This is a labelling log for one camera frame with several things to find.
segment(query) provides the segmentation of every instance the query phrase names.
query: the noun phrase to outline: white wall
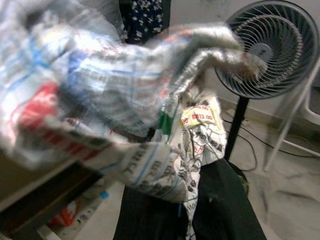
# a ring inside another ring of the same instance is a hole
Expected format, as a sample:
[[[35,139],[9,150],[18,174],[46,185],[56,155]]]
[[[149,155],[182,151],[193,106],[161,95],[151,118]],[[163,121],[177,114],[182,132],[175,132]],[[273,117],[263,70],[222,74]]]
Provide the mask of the white wall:
[[[241,7],[254,2],[257,1],[171,0],[170,25],[225,21]],[[292,0],[291,2],[305,9],[313,17],[318,27],[320,26],[320,0]],[[208,71],[207,78],[211,81],[211,85],[220,98],[234,103],[237,101],[238,97],[220,83],[214,70]],[[281,118],[287,112],[298,91],[299,87],[278,97],[266,100],[251,100],[249,108]]]

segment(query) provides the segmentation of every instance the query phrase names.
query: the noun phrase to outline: plastic bag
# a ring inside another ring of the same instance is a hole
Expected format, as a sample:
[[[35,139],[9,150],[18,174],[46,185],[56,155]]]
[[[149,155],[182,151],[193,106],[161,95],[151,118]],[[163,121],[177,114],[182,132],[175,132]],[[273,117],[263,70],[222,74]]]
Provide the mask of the plastic bag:
[[[72,201],[66,207],[64,207],[56,216],[54,216],[50,222],[49,226],[59,225],[59,226],[70,226],[74,223],[76,215],[80,207],[79,201]]]
[[[144,46],[126,45],[96,9],[65,4],[52,2],[28,26],[33,9],[0,5],[12,13],[0,22],[2,149],[30,169],[75,158],[184,203],[191,223],[199,167],[222,158],[226,144],[216,96],[201,91],[197,76],[212,65],[256,76],[265,64],[244,54],[223,23],[178,26]],[[157,126],[153,142],[118,143]]]

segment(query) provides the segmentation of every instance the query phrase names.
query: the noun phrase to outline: black cord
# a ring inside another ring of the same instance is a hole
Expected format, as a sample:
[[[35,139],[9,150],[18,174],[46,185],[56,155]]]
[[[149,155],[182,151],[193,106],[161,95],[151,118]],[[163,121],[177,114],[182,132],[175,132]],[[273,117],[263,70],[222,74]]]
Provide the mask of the black cord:
[[[250,168],[250,169],[240,169],[241,171],[243,171],[243,172],[250,172],[250,171],[254,171],[254,170],[256,170],[257,169],[257,167],[258,167],[258,158],[257,158],[257,155],[256,155],[256,151],[255,151],[255,148],[254,148],[254,146],[252,145],[252,143],[248,140],[248,139],[246,139],[245,137],[243,137],[243,136],[241,136],[241,135],[237,135],[239,138],[242,138],[243,140],[245,140],[249,145],[250,145],[250,147],[251,147],[251,149],[252,149],[252,154],[253,154],[253,157],[254,157],[254,167],[253,168]]]
[[[232,121],[227,121],[227,120],[224,120],[222,119],[223,121],[225,121],[226,123],[229,123],[229,124],[232,124]],[[260,139],[259,137],[257,137],[256,135],[254,135],[252,132],[250,132],[249,130],[247,130],[246,128],[244,128],[243,126],[240,126],[241,129],[245,130],[248,134],[250,134],[251,136],[253,136],[254,138],[256,138],[257,140],[259,140],[260,142],[264,143],[265,145],[267,145],[268,147],[274,149],[275,147],[270,145],[269,143],[263,141],[262,139]],[[316,156],[305,156],[305,155],[299,155],[299,154],[294,154],[294,153],[291,153],[291,152],[288,152],[288,151],[284,151],[284,150],[281,150],[279,149],[279,152],[282,152],[282,153],[285,153],[285,154],[289,154],[289,155],[292,155],[292,156],[295,156],[295,157],[301,157],[301,158],[310,158],[310,159],[314,159],[314,158],[317,158]]]

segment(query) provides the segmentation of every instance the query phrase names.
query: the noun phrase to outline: fan grille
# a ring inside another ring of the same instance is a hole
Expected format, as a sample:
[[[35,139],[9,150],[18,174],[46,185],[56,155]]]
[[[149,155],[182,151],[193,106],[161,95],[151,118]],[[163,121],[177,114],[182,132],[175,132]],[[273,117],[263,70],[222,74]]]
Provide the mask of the fan grille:
[[[236,12],[228,21],[245,52],[259,56],[267,70],[258,79],[242,79],[217,70],[232,92],[251,99],[280,95],[310,71],[318,54],[318,30],[300,7],[284,1],[262,1]]]

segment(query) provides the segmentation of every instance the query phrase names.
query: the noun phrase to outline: electric fan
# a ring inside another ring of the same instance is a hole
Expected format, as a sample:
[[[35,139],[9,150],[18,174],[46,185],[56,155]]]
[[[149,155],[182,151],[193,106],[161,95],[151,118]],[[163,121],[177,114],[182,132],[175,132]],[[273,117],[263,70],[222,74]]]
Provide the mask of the electric fan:
[[[232,153],[249,99],[283,94],[304,81],[317,60],[319,36],[311,16],[286,1],[265,0],[237,11],[227,21],[245,52],[264,60],[267,69],[255,78],[216,70],[222,84],[239,95],[225,159]]]

